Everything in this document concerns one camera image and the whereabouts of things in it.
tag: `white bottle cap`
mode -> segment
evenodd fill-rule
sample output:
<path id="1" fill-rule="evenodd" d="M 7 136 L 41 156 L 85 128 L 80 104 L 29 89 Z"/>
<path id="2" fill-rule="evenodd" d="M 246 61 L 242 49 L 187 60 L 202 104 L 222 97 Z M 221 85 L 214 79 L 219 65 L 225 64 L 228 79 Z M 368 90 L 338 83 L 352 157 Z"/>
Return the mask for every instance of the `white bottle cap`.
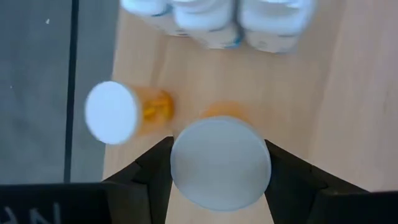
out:
<path id="1" fill-rule="evenodd" d="M 172 177 L 192 202 L 233 211 L 256 202 L 271 177 L 265 141 L 246 123 L 219 116 L 182 131 L 170 158 Z"/>
<path id="2" fill-rule="evenodd" d="M 217 1 L 218 0 L 172 0 L 172 4 L 185 12 L 202 12 L 216 4 Z"/>
<path id="3" fill-rule="evenodd" d="M 260 1 L 271 4 L 283 4 L 291 8 L 299 8 L 302 5 L 302 0 L 260 0 Z"/>
<path id="4" fill-rule="evenodd" d="M 167 10 L 167 0 L 121 0 L 120 5 L 132 14 L 153 16 Z"/>
<path id="5" fill-rule="evenodd" d="M 88 94 L 85 105 L 88 129 L 99 141 L 121 144 L 141 124 L 141 103 L 135 93 L 117 82 L 103 82 Z"/>

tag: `black line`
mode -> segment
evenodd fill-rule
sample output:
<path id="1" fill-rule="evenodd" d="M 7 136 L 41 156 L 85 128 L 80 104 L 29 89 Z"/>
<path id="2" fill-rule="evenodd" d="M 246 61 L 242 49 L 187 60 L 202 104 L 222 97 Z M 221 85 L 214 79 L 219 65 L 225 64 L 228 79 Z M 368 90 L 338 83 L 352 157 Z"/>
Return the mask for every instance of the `black line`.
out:
<path id="1" fill-rule="evenodd" d="M 70 175 L 72 168 L 73 112 L 75 107 L 78 16 L 79 16 L 79 0 L 72 0 L 72 13 L 71 13 L 71 23 L 70 23 L 70 45 L 69 45 L 69 69 L 68 69 L 67 126 L 65 133 L 65 161 L 63 168 L 64 183 L 70 183 Z"/>

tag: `wooden table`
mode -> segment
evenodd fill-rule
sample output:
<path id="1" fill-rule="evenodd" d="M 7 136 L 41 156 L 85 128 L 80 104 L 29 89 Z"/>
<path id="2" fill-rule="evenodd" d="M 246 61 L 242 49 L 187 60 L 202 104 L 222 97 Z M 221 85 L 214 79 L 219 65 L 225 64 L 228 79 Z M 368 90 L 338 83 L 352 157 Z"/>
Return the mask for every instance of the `wooden table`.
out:
<path id="1" fill-rule="evenodd" d="M 319 0 L 292 54 L 205 50 L 167 37 L 123 10 L 114 80 L 160 86 L 175 97 L 172 128 L 106 150 L 104 177 L 208 105 L 235 100 L 254 127 L 285 150 L 367 190 L 398 190 L 398 1 Z M 167 223 L 272 222 L 265 198 L 235 213 L 213 213 L 175 187 Z"/>

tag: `gray floor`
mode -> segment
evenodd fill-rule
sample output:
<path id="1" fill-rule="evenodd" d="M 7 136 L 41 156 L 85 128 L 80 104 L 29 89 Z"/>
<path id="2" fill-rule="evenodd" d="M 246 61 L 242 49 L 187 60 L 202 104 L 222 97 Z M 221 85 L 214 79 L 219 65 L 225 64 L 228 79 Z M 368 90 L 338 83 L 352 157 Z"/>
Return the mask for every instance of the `gray floor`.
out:
<path id="1" fill-rule="evenodd" d="M 0 184 L 63 182 L 72 0 L 0 1 Z M 101 179 L 85 128 L 90 88 L 111 76 L 118 1 L 80 1 L 72 181 Z"/>

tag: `white pill bottle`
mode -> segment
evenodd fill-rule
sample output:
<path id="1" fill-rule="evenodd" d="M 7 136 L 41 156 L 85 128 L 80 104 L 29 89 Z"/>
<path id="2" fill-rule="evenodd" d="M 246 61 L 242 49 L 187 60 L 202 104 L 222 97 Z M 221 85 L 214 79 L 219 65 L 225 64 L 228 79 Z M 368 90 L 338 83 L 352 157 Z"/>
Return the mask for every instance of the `white pill bottle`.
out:
<path id="1" fill-rule="evenodd" d="M 255 49 L 286 53 L 295 47 L 315 8 L 316 0 L 241 0 L 239 22 Z"/>
<path id="2" fill-rule="evenodd" d="M 172 0 L 174 18 L 190 37 L 209 49 L 239 47 L 235 0 Z"/>
<path id="3" fill-rule="evenodd" d="M 169 0 L 121 0 L 121 5 L 127 12 L 140 17 L 168 35 L 187 36 L 187 33 L 176 25 L 173 7 L 169 2 Z"/>

